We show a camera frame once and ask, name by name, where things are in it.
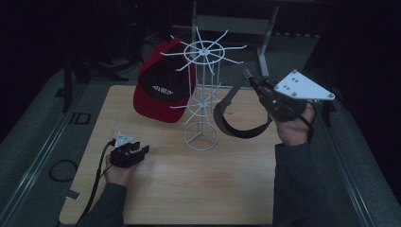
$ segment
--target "metal stand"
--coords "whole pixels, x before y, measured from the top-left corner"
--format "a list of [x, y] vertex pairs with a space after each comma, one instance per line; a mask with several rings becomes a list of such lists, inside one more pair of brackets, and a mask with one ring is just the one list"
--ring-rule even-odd
[[[171, 108], [188, 108], [192, 115], [184, 124], [187, 124], [192, 118], [194, 118], [194, 116], [200, 118], [198, 122], [195, 122], [186, 128], [184, 132], [184, 140], [190, 148], [203, 151], [213, 148], [218, 143], [218, 131], [210, 123], [210, 116], [213, 114], [214, 104], [219, 102], [217, 92], [220, 86], [220, 62], [221, 60], [226, 60], [236, 64], [242, 63], [243, 61], [233, 61], [225, 58], [225, 51], [229, 49], [243, 49], [246, 45], [226, 48], [220, 45], [218, 41], [220, 41], [228, 31], [213, 42], [203, 41], [198, 28], [196, 28], [196, 31], [199, 38], [198, 41], [193, 42], [192, 44], [181, 42], [186, 46], [183, 53], [162, 54], [165, 56], [184, 55], [188, 64], [177, 69], [177, 71], [182, 71], [184, 68], [189, 67], [191, 63], [201, 66], [202, 68], [201, 83], [197, 73], [196, 91], [194, 95], [189, 98], [188, 104], [186, 106]], [[206, 87], [205, 82], [207, 72], [210, 73], [211, 77], [210, 86]]]

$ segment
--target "hand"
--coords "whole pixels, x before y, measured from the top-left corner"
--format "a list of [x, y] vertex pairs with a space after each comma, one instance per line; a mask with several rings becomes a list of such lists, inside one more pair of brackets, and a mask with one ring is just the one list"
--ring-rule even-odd
[[104, 170], [104, 177], [108, 183], [117, 183], [122, 186], [128, 187], [131, 180], [131, 175], [133, 170], [137, 165], [121, 168], [117, 166], [112, 166], [110, 163], [110, 154], [106, 155], [106, 168]]
[[[313, 120], [315, 112], [310, 103], [307, 103], [302, 116], [308, 122]], [[286, 122], [280, 122], [274, 119], [274, 121], [277, 126], [278, 137], [283, 141], [285, 146], [297, 146], [306, 143], [309, 127], [301, 119], [297, 118], [293, 121]]]

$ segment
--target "white wire rack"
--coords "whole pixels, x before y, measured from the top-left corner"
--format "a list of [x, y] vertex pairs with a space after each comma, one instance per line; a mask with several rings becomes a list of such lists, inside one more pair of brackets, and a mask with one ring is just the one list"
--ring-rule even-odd
[[[185, 49], [181, 53], [161, 53], [165, 56], [183, 55], [187, 64], [177, 71], [182, 71], [185, 68], [189, 69], [190, 64], [195, 64], [197, 67], [201, 67], [201, 78], [197, 73], [196, 75], [196, 90], [194, 94], [191, 94], [188, 104], [186, 106], [176, 106], [171, 108], [187, 108], [192, 114], [185, 121], [185, 125], [189, 123], [195, 116], [199, 120], [195, 123], [188, 125], [184, 132], [185, 143], [194, 150], [208, 150], [213, 148], [218, 143], [218, 131], [210, 122], [210, 116], [213, 114], [213, 108], [215, 103], [219, 102], [217, 93], [220, 86], [219, 75], [220, 75], [220, 62], [225, 60], [235, 64], [240, 64], [243, 61], [233, 61], [225, 58], [227, 50], [232, 49], [243, 49], [246, 45], [240, 47], [223, 47], [218, 42], [227, 34], [228, 30], [224, 32], [215, 41], [204, 41], [196, 27], [198, 34], [198, 41], [192, 44], [186, 44]], [[210, 86], [205, 85], [207, 83], [206, 76], [210, 74]]]

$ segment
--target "gray floor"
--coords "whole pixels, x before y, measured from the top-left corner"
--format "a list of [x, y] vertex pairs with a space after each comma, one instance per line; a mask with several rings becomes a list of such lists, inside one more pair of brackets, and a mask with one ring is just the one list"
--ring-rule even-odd
[[[156, 36], [149, 37], [148, 41], [152, 44], [160, 42]], [[318, 38], [308, 37], [271, 37], [266, 53], [271, 77], [279, 79], [293, 69], [302, 70], [317, 41]], [[144, 46], [144, 59], [152, 48], [149, 44]], [[252, 45], [245, 50], [227, 53], [227, 57], [244, 63], [222, 64], [223, 85], [231, 85], [232, 81], [242, 76], [246, 67], [255, 74], [259, 73]], [[3, 210], [0, 220], [6, 221], [5, 226], [50, 227], [58, 224], [65, 200], [60, 193], [68, 189], [71, 182], [52, 181], [48, 176], [49, 169], [64, 159], [79, 163], [108, 89], [114, 84], [135, 84], [139, 68], [140, 65], [121, 72], [122, 77], [130, 79], [128, 82], [115, 82], [94, 74], [90, 84], [75, 83], [74, 105], [67, 113], [61, 113], [62, 98], [55, 97], [62, 87], [62, 71], [46, 83], [0, 147], [0, 208]], [[400, 226], [400, 207], [392, 197], [363, 136], [352, 116], [338, 102], [335, 106], [337, 111], [332, 113], [331, 128], [327, 128], [320, 118], [316, 122], [318, 136], [312, 147], [341, 226]], [[79, 113], [91, 115], [89, 124], [71, 121], [76, 116], [74, 114]], [[43, 161], [32, 166], [35, 159]], [[26, 175], [27, 172], [35, 172], [37, 177]], [[68, 164], [59, 165], [54, 174], [57, 178], [68, 179], [74, 177], [74, 169]], [[15, 194], [23, 187], [28, 194]], [[18, 203], [9, 204], [15, 198], [19, 199]]]

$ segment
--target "dark background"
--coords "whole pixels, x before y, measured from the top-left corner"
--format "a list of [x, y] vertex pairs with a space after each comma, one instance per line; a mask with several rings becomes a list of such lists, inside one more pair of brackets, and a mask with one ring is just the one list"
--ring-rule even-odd
[[[261, 0], [199, 2], [199, 11], [216, 15], [264, 17], [271, 10]], [[111, 63], [111, 57], [139, 51], [135, 34], [125, 33], [132, 22], [152, 26], [167, 37], [173, 24], [191, 25], [192, 4], [185, 0], [7, 0], [0, 3], [0, 10], [3, 140], [47, 80], [62, 69], [65, 44], [95, 61]], [[320, 36], [304, 73], [336, 91], [398, 201], [400, 14], [395, 0], [283, 4], [274, 27], [276, 35]], [[127, 49], [125, 45], [115, 44], [125, 44], [128, 38], [131, 52], [126, 53], [121, 51]]]

